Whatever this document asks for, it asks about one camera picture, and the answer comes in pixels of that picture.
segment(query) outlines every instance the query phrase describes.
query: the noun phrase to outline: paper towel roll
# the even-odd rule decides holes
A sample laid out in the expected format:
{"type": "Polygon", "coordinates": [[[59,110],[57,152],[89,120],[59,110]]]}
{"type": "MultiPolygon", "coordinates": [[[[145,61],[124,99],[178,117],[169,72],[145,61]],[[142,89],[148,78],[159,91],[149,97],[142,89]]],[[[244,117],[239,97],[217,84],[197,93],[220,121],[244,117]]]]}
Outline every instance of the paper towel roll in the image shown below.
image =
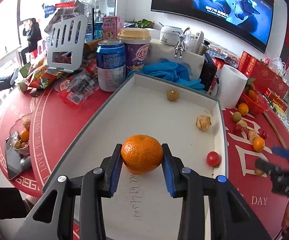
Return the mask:
{"type": "Polygon", "coordinates": [[[224,65],[219,78],[219,95],[221,107],[234,108],[243,92],[248,78],[236,68],[224,65]]]}

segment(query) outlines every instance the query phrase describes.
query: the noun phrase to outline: bowl of fruit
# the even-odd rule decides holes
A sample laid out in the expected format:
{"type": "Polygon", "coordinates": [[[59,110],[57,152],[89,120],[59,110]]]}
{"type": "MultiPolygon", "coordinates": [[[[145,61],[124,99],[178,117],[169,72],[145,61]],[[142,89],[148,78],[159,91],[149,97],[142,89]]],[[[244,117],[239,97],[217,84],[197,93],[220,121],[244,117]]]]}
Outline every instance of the bowl of fruit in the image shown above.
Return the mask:
{"type": "Polygon", "coordinates": [[[21,155],[29,155],[30,115],[25,114],[10,129],[10,146],[21,155]]]}
{"type": "Polygon", "coordinates": [[[255,78],[249,78],[246,86],[241,94],[239,103],[245,103],[249,107],[249,113],[253,115],[261,114],[263,111],[268,111],[269,106],[261,93],[255,88],[255,78]]]}

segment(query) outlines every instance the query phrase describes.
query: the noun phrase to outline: red plastic basket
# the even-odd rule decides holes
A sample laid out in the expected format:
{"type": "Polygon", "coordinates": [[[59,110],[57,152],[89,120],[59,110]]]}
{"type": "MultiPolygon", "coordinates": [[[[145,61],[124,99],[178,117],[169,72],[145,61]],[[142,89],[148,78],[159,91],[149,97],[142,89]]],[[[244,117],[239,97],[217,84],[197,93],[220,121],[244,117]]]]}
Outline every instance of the red plastic basket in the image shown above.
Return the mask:
{"type": "Polygon", "coordinates": [[[254,102],[245,93],[241,94],[239,103],[245,103],[249,107],[249,114],[257,115],[262,114],[263,111],[269,111],[269,106],[267,101],[263,96],[256,90],[258,102],[254,102]]]}

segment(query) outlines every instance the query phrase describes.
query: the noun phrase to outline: black jacket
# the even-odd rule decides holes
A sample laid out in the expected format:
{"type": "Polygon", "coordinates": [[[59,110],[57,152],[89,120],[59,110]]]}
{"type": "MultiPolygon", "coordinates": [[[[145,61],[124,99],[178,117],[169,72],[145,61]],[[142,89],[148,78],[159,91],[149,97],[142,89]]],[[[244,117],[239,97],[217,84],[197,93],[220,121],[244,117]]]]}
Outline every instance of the black jacket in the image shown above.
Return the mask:
{"type": "Polygon", "coordinates": [[[24,28],[22,35],[27,36],[29,52],[36,50],[38,47],[37,42],[42,39],[39,24],[33,24],[28,31],[24,28]]]}

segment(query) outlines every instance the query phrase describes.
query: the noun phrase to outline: beige cup lid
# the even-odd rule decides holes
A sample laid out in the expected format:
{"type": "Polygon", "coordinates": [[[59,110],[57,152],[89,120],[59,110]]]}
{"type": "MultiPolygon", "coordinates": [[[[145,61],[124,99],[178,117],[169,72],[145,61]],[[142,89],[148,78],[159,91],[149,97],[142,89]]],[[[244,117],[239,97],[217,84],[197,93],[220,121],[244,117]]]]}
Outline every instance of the beige cup lid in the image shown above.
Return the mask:
{"type": "Polygon", "coordinates": [[[120,40],[151,40],[151,34],[146,29],[123,28],[119,31],[117,39],[120,40]]]}

